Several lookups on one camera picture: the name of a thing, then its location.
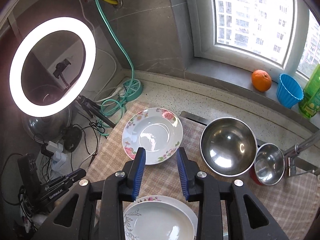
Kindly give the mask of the floral plate red flowers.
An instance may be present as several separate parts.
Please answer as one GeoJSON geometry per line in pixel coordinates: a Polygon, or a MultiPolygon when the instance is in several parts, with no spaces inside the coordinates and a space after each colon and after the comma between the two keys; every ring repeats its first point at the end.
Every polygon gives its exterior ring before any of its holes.
{"type": "Polygon", "coordinates": [[[164,108],[144,109],[127,122],[122,134],[126,155],[134,159],[138,149],[146,151],[146,165],[168,160],[183,139],[183,126],[178,116],[164,108]]]}

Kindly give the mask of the large steel mixing bowl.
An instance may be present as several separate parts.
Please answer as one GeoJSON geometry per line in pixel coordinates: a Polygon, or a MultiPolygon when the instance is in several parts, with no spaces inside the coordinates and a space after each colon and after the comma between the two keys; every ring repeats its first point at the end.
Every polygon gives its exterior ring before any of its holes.
{"type": "Polygon", "coordinates": [[[202,132],[200,152],[203,161],[216,174],[238,177],[253,166],[257,139],[250,127],[233,117],[218,118],[202,132]]]}

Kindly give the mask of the red steel bowl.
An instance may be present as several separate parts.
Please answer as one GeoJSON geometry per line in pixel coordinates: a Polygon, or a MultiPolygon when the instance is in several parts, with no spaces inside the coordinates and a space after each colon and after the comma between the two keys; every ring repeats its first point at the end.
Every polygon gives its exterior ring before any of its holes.
{"type": "Polygon", "coordinates": [[[279,183],[285,172],[285,158],[278,146],[272,143],[261,145],[256,154],[249,174],[261,186],[274,186],[279,183]]]}

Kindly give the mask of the chrome kitchen faucet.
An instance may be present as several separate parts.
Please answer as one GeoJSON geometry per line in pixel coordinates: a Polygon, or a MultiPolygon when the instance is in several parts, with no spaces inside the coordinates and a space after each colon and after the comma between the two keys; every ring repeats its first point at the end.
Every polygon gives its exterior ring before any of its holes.
{"type": "Polygon", "coordinates": [[[306,149],[313,146],[319,141],[319,131],[314,133],[311,137],[304,140],[299,144],[293,145],[291,148],[284,152],[285,164],[286,164],[286,178],[292,178],[303,174],[311,173],[315,176],[319,176],[319,168],[310,168],[309,170],[297,174],[296,159],[306,149]]]}

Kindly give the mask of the white power adapter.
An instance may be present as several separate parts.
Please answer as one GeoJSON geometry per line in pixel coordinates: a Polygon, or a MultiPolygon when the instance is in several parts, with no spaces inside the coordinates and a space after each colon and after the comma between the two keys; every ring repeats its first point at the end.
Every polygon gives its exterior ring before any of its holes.
{"type": "Polygon", "coordinates": [[[52,141],[45,142],[41,146],[41,153],[51,161],[52,170],[59,172],[67,160],[67,155],[63,153],[63,145],[52,141]]]}

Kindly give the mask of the black tripod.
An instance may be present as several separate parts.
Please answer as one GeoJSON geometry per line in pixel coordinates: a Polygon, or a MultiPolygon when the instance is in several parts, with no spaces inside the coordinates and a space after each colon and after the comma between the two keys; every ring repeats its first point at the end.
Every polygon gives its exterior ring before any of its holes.
{"type": "Polygon", "coordinates": [[[95,102],[83,95],[77,96],[76,101],[90,117],[96,116],[109,127],[115,128],[116,124],[101,113],[100,107],[95,102]]]}

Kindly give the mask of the teal round power strip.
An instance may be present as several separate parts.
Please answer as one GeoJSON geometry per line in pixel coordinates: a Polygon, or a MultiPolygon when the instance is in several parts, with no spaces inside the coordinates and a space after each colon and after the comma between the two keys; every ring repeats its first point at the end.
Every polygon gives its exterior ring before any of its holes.
{"type": "Polygon", "coordinates": [[[123,89],[119,92],[119,97],[126,102],[136,100],[143,91],[143,84],[137,79],[126,80],[122,86],[123,89]]]}

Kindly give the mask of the orange fruit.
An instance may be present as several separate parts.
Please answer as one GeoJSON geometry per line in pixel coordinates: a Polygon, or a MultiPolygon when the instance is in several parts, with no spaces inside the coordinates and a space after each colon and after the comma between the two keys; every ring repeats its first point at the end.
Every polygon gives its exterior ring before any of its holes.
{"type": "Polygon", "coordinates": [[[255,70],[252,73],[251,79],[253,87],[260,92],[266,92],[272,86],[272,79],[264,70],[255,70]]]}

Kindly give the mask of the blue fluted plastic cup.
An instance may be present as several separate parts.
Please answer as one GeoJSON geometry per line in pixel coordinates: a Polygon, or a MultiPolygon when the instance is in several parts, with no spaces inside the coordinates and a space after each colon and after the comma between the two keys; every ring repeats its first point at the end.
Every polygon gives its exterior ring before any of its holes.
{"type": "Polygon", "coordinates": [[[302,101],[304,93],[299,83],[293,77],[283,73],[279,76],[276,96],[281,105],[291,109],[302,101]]]}

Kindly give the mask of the green dish soap bottle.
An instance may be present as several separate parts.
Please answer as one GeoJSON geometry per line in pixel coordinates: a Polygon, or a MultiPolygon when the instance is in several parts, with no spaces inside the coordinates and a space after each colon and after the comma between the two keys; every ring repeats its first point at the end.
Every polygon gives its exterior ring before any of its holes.
{"type": "Polygon", "coordinates": [[[319,112],[320,104],[320,80],[319,72],[320,65],[317,64],[309,81],[303,89],[304,98],[298,103],[300,113],[307,119],[311,119],[317,112],[319,112]]]}

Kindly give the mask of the window frame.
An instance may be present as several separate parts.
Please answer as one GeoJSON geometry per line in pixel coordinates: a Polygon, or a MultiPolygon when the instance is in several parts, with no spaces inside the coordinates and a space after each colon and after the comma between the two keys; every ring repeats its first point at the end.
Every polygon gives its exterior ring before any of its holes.
{"type": "Polygon", "coordinates": [[[194,54],[305,84],[319,64],[319,24],[303,0],[187,0],[194,54]]]}

